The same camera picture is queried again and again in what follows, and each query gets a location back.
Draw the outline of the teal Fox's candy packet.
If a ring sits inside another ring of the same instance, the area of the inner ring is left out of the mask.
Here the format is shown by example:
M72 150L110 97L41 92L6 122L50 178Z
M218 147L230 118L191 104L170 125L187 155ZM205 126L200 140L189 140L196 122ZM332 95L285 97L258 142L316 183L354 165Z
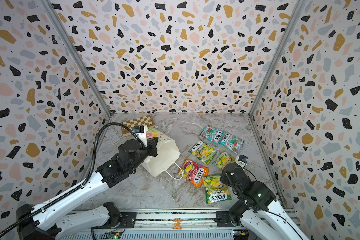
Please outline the teal Fox's candy packet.
M200 137L218 145L222 140L224 134L225 131L207 125L201 131Z
M225 133L219 144L232 151L234 154L239 154L242 150L244 141L230 133Z

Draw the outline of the green yellow Fox's candy packet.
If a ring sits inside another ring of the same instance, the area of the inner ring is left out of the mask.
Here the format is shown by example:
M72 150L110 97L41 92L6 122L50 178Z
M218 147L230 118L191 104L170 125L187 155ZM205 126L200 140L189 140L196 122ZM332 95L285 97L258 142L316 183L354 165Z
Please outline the green yellow Fox's candy packet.
M212 159L217 154L217 149L211 147L210 145L204 143L203 141L198 141L190 150L193 156L202 161L204 164L208 165Z

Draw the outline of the orange edged snack packet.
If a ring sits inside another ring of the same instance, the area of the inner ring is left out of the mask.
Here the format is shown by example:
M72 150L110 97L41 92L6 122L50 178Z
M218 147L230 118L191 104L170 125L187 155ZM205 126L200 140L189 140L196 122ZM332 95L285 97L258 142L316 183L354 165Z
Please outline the orange edged snack packet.
M186 158L181 169L178 171L178 175L198 188L204 184L203 177L206 177L208 174L209 168L188 158Z

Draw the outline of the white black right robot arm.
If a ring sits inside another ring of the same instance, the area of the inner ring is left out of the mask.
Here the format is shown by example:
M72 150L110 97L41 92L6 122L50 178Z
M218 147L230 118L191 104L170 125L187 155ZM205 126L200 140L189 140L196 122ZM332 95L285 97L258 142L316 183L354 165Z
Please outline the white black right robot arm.
M245 227L261 240L308 239L269 187L246 175L242 162L225 166L220 180L232 188L238 201L227 212L217 214L219 225Z

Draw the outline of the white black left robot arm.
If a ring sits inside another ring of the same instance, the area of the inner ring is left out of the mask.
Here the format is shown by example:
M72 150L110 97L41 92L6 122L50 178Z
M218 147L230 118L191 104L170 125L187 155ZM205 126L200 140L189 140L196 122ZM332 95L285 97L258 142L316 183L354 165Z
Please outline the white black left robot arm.
M80 214L68 213L90 198L109 190L136 172L147 157L158 155L157 137L128 140L119 146L111 160L99 166L88 180L42 204L29 204L17 210L17 232L21 240L54 240L88 228L125 227L127 222L112 202Z

